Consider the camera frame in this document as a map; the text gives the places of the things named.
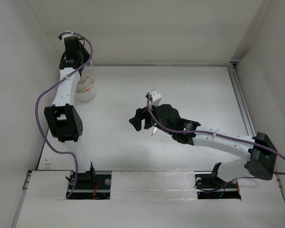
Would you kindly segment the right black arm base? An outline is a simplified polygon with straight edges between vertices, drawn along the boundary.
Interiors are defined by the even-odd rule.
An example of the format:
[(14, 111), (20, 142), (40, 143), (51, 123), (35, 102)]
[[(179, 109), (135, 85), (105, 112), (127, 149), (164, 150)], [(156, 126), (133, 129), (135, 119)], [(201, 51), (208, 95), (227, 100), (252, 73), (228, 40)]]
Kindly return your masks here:
[(241, 199), (237, 180), (226, 182), (218, 177), (220, 165), (216, 163), (212, 171), (195, 173), (194, 188), (199, 200)]

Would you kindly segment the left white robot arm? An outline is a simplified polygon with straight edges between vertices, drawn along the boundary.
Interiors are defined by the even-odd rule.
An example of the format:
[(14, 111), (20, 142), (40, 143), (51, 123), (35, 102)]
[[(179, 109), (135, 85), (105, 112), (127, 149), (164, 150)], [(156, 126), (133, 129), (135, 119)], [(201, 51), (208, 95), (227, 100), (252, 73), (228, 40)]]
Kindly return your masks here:
[(65, 46), (59, 65), (60, 79), (56, 96), (51, 106), (45, 107), (44, 115), (52, 136), (64, 144), (66, 151), (63, 153), (74, 159), (75, 168), (68, 178), (69, 183), (80, 183), (89, 189), (96, 184), (95, 170), (79, 141), (84, 128), (74, 101), (82, 70), (89, 64), (91, 54), (81, 42), (81, 37), (65, 33), (59, 38)]

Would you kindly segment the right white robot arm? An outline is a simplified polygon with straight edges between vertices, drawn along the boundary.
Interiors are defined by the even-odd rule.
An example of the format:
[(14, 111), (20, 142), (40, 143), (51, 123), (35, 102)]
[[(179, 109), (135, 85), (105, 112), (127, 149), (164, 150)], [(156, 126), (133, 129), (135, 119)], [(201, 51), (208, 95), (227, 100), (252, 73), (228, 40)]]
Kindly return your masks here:
[(254, 137), (224, 136), (198, 122), (181, 118), (169, 104), (138, 108), (129, 123), (140, 131), (156, 127), (181, 144), (209, 147), (238, 157), (228, 163), (218, 162), (205, 182), (209, 188), (222, 188), (228, 182), (243, 177), (269, 181), (273, 178), (277, 155), (274, 145), (264, 133)]

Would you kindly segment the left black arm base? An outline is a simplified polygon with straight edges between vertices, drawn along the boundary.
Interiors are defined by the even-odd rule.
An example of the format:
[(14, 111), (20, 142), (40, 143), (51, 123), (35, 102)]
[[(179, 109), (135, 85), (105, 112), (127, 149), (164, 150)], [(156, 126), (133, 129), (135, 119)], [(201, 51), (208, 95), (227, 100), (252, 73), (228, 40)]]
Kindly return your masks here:
[(97, 171), (92, 182), (78, 180), (68, 200), (109, 200), (111, 194), (112, 173)]

